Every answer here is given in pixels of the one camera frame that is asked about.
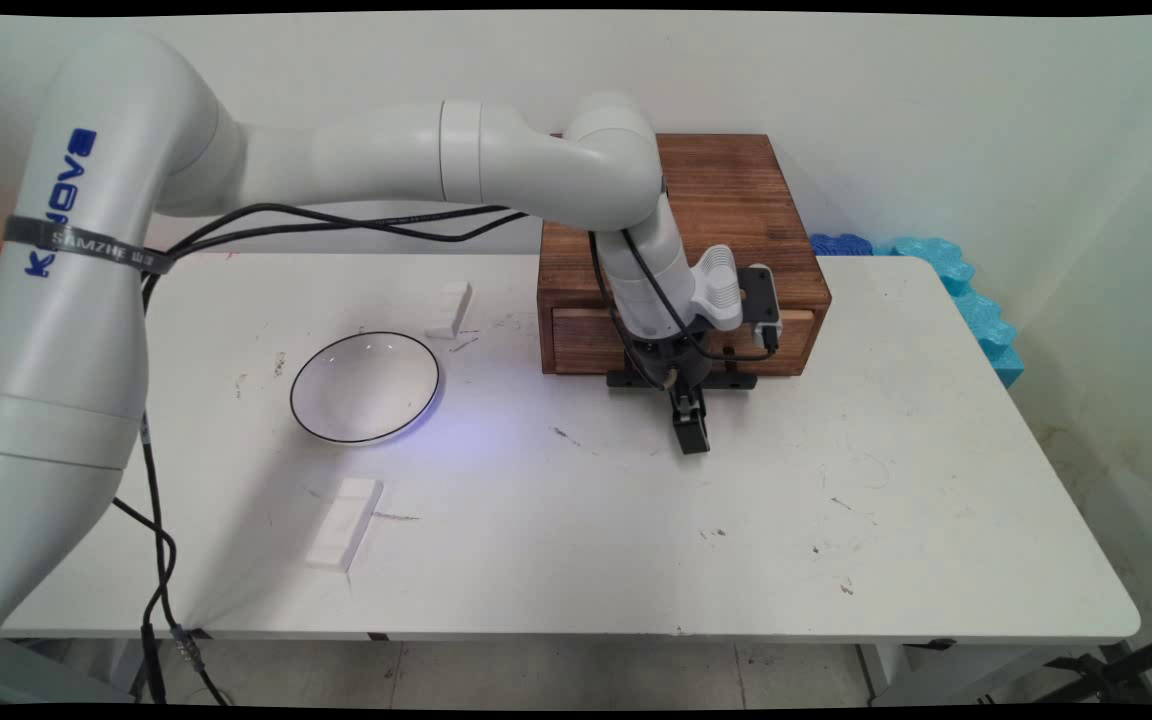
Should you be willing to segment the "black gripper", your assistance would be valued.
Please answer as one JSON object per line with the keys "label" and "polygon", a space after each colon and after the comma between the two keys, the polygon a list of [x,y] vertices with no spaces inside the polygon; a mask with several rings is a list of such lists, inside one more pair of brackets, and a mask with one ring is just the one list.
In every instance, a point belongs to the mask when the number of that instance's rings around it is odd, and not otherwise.
{"label": "black gripper", "polygon": [[712,359],[707,356],[712,329],[712,325],[690,325],[687,334],[664,340],[647,341],[627,332],[621,338],[626,340],[622,387],[664,389],[673,378],[669,389],[672,423],[684,455],[710,450],[703,387],[712,369]]}

